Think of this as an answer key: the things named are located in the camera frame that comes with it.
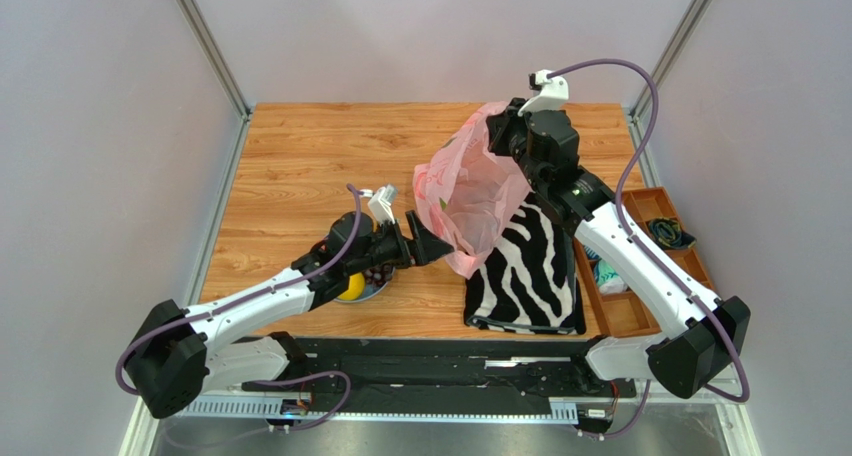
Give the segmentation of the yellow lemon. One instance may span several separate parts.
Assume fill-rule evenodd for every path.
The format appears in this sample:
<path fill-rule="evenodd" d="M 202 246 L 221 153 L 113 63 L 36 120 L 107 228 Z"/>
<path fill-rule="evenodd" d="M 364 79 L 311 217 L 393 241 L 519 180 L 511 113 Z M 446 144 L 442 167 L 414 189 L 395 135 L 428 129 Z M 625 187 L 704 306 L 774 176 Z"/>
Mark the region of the yellow lemon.
<path fill-rule="evenodd" d="M 337 297 L 338 301 L 354 302 L 358 300 L 366 289 L 366 279 L 362 273 L 356 273 L 349 277 L 347 288 Z"/>

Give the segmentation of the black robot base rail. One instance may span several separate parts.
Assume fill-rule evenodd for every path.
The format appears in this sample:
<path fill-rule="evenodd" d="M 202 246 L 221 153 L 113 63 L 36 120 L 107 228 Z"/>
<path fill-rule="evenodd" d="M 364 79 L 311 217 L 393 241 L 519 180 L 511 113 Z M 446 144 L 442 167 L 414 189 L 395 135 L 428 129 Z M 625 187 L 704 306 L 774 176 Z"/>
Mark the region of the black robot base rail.
<path fill-rule="evenodd" d="M 321 374 L 293 391 L 312 410 L 336 403 L 348 413 L 526 416 L 553 398 L 610 406 L 617 388 L 581 358 L 584 341 L 548 339 L 295 339 L 297 356 L 281 380 Z"/>

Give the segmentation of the pink peach-print plastic bag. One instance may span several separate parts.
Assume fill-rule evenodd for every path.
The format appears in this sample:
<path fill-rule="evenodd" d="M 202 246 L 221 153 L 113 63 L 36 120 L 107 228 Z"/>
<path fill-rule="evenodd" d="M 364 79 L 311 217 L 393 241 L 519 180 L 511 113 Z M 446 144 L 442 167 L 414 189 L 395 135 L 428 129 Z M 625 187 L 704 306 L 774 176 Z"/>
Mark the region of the pink peach-print plastic bag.
<path fill-rule="evenodd" d="M 506 101 L 478 108 L 432 156 L 414 168 L 415 211 L 425 227 L 451 246 L 445 261 L 469 278 L 495 249 L 530 186 L 509 157 L 489 151 L 487 118 Z"/>

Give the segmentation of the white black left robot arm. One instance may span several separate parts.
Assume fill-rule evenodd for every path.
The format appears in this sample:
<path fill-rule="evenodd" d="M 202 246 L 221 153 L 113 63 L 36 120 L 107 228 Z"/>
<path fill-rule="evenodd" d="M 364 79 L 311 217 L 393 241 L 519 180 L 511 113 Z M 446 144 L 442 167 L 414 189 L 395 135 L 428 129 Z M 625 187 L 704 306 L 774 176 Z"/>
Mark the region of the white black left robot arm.
<path fill-rule="evenodd" d="M 152 417 L 165 419 L 198 396 L 281 377 L 295 347 L 279 335 L 249 340 L 273 322 L 315 310 L 341 296 L 368 270 L 426 266 L 453 252 L 418 216 L 376 223 L 352 211 L 291 265 L 270 279 L 211 303 L 155 305 L 120 356 L 117 379 L 139 396 Z"/>

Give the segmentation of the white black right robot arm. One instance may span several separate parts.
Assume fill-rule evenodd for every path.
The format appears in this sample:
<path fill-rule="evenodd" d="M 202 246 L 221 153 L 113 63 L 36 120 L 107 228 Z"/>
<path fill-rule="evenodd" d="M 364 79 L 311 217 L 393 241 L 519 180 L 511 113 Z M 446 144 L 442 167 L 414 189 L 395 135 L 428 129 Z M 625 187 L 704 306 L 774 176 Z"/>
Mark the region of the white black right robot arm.
<path fill-rule="evenodd" d="M 647 379 L 690 399 L 740 353 L 751 311 L 682 269 L 627 214 L 613 190 L 579 163 L 580 136 L 561 109 L 524 110 L 515 98 L 486 119 L 488 149 L 512 160 L 551 222 L 609 263 L 650 310 L 660 331 L 604 337 L 585 353 L 600 379 Z"/>

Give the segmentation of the dark red grape bunch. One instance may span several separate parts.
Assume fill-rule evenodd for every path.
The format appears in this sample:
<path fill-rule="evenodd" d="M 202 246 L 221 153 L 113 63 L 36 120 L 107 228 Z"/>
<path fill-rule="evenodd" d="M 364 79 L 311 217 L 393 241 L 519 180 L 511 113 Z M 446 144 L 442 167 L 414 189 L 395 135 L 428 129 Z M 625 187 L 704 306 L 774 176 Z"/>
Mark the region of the dark red grape bunch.
<path fill-rule="evenodd" d="M 394 277 L 395 267 L 390 264 L 375 266 L 363 272 L 366 287 L 378 291 L 386 286 Z"/>

